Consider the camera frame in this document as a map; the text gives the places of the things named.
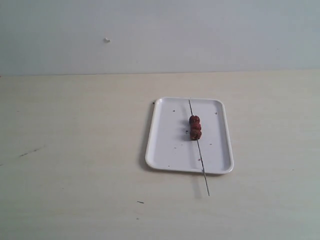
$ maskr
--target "metal skewer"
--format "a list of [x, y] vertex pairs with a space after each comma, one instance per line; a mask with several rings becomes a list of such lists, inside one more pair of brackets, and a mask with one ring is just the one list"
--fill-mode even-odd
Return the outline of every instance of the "metal skewer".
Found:
[[[193, 114], [193, 111], [192, 111], [190, 99], [189, 99], [188, 101], [189, 101], [191, 116], [193, 116], [194, 114]], [[200, 150], [200, 145], [199, 145], [199, 140], [198, 140], [198, 139], [196, 140], [196, 143], [197, 143], [198, 149], [199, 149], [199, 155], [200, 155], [200, 160], [201, 160], [201, 164], [202, 164], [202, 172], [203, 172], [203, 176], [204, 176], [204, 180], [205, 180], [206, 190], [207, 190], [207, 192], [208, 192], [208, 196], [210, 196], [210, 191], [209, 191], [209, 187], [208, 187], [208, 182], [207, 182], [207, 176], [206, 176], [204, 161], [202, 160], [202, 155], [201, 155], [201, 150]]]

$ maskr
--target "scuff mark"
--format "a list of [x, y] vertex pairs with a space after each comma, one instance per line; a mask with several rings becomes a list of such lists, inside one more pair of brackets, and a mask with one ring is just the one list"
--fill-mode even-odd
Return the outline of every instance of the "scuff mark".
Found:
[[41, 147], [38, 147], [38, 148], [35, 148], [35, 149], [33, 149], [32, 151], [27, 151], [27, 152], [21, 154], [21, 155], [19, 156], [19, 158], [21, 158], [21, 157], [23, 157], [23, 156], [25, 156], [25, 155], [31, 154], [31, 153], [33, 153], [33, 152], [37, 152], [37, 151], [39, 151], [40, 149], [43, 149], [43, 148], [45, 148], [45, 147], [46, 147], [46, 145], [41, 146]]

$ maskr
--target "beige table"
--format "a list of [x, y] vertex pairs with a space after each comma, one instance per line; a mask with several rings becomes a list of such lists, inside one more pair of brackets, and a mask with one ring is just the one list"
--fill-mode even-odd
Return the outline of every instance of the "beige table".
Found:
[[[211, 197], [146, 167], [163, 96], [225, 104]], [[319, 240], [319, 168], [320, 70], [0, 78], [1, 240]]]

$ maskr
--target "white tray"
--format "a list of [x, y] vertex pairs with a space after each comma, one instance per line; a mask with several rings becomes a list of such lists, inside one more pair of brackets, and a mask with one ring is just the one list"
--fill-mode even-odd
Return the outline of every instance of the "white tray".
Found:
[[234, 167], [223, 103], [215, 99], [163, 97], [155, 102], [145, 153], [154, 169], [202, 173], [197, 141], [190, 140], [188, 100], [193, 115], [200, 117], [199, 140], [205, 172], [227, 174]]

